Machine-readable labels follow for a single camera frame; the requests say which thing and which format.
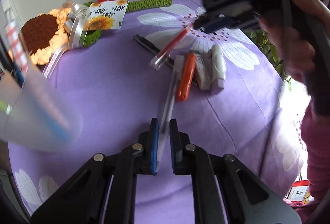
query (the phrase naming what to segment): metal screw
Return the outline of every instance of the metal screw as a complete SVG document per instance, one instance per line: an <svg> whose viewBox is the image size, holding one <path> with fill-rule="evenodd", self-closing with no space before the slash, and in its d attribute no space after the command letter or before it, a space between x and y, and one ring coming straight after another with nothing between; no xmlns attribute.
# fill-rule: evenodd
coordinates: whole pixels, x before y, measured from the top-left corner
<svg viewBox="0 0 330 224"><path fill-rule="evenodd" d="M143 148L143 146L140 143L135 143L132 145L132 148L134 150L141 150Z"/></svg>
<svg viewBox="0 0 330 224"><path fill-rule="evenodd" d="M188 151L194 151L196 149L196 146L194 144L187 144L186 150Z"/></svg>
<svg viewBox="0 0 330 224"><path fill-rule="evenodd" d="M103 158L104 158L104 155L103 155L102 153L97 153L97 154L95 154L94 157L93 157L94 161L97 161L97 162L102 161Z"/></svg>
<svg viewBox="0 0 330 224"><path fill-rule="evenodd" d="M227 162L233 162L233 161L235 161L235 156L232 155L232 154L226 154L226 155L225 155L225 160L226 160Z"/></svg>

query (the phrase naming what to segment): green plant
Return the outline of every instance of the green plant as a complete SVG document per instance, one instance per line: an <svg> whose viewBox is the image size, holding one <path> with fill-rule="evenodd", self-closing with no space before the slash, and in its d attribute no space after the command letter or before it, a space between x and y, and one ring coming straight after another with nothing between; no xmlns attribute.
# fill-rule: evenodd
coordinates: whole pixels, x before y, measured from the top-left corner
<svg viewBox="0 0 330 224"><path fill-rule="evenodd" d="M288 82L291 91L291 76L288 76L283 66L283 60L278 56L276 47L268 40L267 33L263 30L247 32L246 35L255 43L261 52L267 57L283 81Z"/></svg>

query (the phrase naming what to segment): clear plastic container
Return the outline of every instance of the clear plastic container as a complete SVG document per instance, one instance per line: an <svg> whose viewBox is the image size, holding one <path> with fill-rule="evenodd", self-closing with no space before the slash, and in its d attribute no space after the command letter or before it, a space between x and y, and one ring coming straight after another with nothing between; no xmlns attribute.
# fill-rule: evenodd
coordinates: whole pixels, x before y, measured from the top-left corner
<svg viewBox="0 0 330 224"><path fill-rule="evenodd" d="M31 63L22 89L5 74L0 99L13 106L0 112L0 138L42 151L61 151L81 133L82 121Z"/></svg>

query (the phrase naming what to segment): table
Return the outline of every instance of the table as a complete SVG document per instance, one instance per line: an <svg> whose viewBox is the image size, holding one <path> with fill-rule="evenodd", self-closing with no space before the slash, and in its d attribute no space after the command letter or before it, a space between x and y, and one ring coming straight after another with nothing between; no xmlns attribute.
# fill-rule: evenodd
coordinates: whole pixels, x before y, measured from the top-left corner
<svg viewBox="0 0 330 224"><path fill-rule="evenodd" d="M203 11L200 0L173 0L170 7L128 13L120 30L104 31L92 47L63 55L50 82L82 114L83 131L63 153L9 144L12 170L30 213L95 153L119 153L149 129L151 118L161 119L171 70L150 68L152 55L132 37L139 34L162 47ZM224 51L225 89L211 96L193 87L189 99L174 107L179 130L211 154L234 154L284 196L301 161L299 143L288 139L290 119L278 107L281 79L240 30L210 35L192 30L174 55L190 46L205 52L213 44ZM268 140L274 113L278 117ZM194 223L191 180L173 175L169 140L158 175L138 176L135 215L137 224Z"/></svg>

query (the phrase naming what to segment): person's hand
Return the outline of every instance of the person's hand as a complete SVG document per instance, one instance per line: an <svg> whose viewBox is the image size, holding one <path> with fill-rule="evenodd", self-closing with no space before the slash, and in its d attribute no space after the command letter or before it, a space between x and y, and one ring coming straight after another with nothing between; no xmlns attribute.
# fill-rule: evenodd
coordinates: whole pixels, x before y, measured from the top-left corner
<svg viewBox="0 0 330 224"><path fill-rule="evenodd" d="M321 20L330 37L330 11L320 0L292 0L302 11ZM265 18L259 21L260 27L268 33L268 39L276 46L278 56L283 59L285 70L295 80L303 82L302 74L315 68L313 58L314 48L300 38L299 33L293 28L284 29L272 26ZM314 114L311 102L312 118L319 124L330 125L330 118Z"/></svg>

